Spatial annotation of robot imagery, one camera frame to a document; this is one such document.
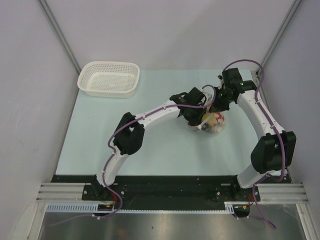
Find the white basket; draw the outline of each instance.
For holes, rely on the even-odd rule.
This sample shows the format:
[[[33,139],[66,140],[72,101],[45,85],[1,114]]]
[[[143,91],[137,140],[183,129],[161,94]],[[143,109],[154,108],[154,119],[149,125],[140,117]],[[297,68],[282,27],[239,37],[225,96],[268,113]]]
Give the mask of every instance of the white basket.
[[[84,66],[77,85],[91,96],[129,98],[135,93],[139,75],[134,63],[93,61]]]

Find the shiny floor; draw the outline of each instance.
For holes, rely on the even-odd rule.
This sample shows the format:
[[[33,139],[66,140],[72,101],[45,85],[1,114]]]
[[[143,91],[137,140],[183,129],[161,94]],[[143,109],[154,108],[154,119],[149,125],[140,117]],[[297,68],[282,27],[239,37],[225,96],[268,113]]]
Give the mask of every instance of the shiny floor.
[[[80,213],[46,213],[39,240],[304,240],[295,205],[263,205],[276,226],[256,219],[236,220],[226,214],[119,213],[96,220],[81,217],[50,224]],[[258,215],[256,207],[250,215]]]

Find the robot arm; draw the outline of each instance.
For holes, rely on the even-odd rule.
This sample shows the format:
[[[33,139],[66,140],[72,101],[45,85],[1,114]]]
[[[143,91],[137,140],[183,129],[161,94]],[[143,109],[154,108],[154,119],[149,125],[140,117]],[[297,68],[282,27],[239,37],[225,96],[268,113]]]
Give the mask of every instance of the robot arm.
[[[126,113],[118,127],[124,127],[131,121],[135,123],[124,127],[115,135],[113,144],[115,152],[105,170],[105,182],[109,186],[114,183],[115,177],[124,161],[129,155],[136,153],[142,146],[145,130],[163,121],[183,116],[188,124],[197,126],[201,124],[202,116],[207,109],[210,113],[229,110],[229,104],[235,102],[248,116],[259,138],[258,144],[251,153],[251,164],[239,175],[237,185],[242,188],[250,188],[266,173],[280,170],[282,167],[281,149],[279,140],[273,130],[273,125],[281,135],[285,147],[286,167],[291,164],[296,136],[293,132],[285,132],[273,117],[273,125],[270,125],[262,110],[255,100],[256,85],[252,81],[243,81],[237,68],[231,68],[222,72],[221,87],[214,87],[215,95],[209,105],[208,97],[203,90],[193,88],[189,93],[183,92],[173,95],[164,105],[149,112],[133,116]],[[264,110],[271,116],[266,106],[258,100]],[[98,182],[103,185],[102,173],[97,174]]]

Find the light blue tabletop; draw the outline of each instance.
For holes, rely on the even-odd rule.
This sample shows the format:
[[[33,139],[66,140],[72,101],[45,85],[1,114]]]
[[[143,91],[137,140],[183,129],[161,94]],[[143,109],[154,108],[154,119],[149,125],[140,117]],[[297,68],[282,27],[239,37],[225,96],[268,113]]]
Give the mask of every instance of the light blue tabletop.
[[[249,70],[240,71],[251,80]],[[79,91],[66,134],[57,175],[94,175],[110,154],[107,142],[126,112],[140,114],[193,87],[220,84],[221,70],[142,70],[131,98],[103,98]],[[148,130],[142,148],[119,175],[236,175],[250,164],[258,142],[249,119],[236,104],[225,111],[225,129],[216,136],[192,131],[183,117]]]

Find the white wall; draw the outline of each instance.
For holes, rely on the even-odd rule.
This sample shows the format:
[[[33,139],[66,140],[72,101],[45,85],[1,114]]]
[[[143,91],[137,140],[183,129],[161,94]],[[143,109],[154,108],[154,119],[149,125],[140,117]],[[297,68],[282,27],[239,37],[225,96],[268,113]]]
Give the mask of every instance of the white wall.
[[[237,59],[261,61],[293,0],[47,2],[81,67],[105,60],[221,69]]]
[[[37,1],[0,7],[0,239],[50,179],[77,74]]]
[[[264,90],[270,110],[297,142],[290,168],[303,182],[320,223],[320,1],[302,3],[266,67]]]

